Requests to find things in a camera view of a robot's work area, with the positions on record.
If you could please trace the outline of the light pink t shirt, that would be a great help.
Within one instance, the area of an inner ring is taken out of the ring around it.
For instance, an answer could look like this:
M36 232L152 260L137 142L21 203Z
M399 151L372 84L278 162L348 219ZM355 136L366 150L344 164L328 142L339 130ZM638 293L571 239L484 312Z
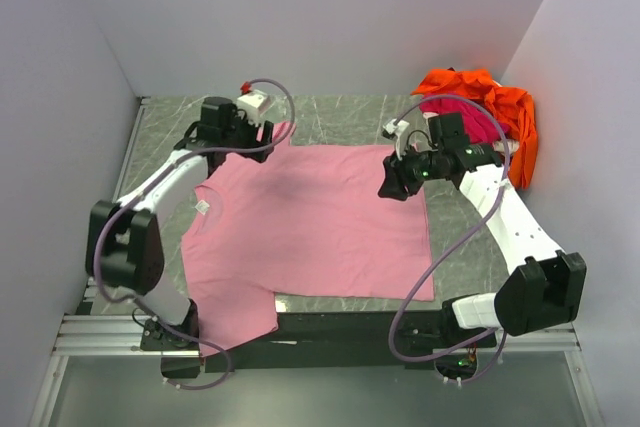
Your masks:
M383 199L383 145L278 145L230 156L195 190L181 242L201 352L275 331L275 297L434 298L426 202Z

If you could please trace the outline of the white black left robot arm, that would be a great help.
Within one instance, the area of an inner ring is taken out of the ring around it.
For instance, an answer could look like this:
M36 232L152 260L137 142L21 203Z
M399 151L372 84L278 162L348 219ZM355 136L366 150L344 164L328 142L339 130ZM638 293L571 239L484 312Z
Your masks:
M176 348L200 335L197 308L165 274L161 227L178 204L209 178L230 153L264 162L273 150L274 125L262 114L271 102L258 90L230 100L204 99L200 117L168 159L146 181L115 202L90 212L86 271L109 304L134 303L165 323Z

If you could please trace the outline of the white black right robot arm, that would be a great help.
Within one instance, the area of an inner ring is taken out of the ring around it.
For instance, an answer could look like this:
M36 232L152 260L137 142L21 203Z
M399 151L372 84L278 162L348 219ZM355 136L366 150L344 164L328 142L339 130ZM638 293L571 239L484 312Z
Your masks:
M460 114L436 115L431 149L409 144L409 125L393 119L383 130L395 150L383 161L381 198L405 201L431 180L448 180L474 206L506 262L509 274L495 293L450 299L439 314L444 345L467 345L500 329L518 337L576 319L587 266L565 252L529 212L506 174L504 157L489 143L474 143Z

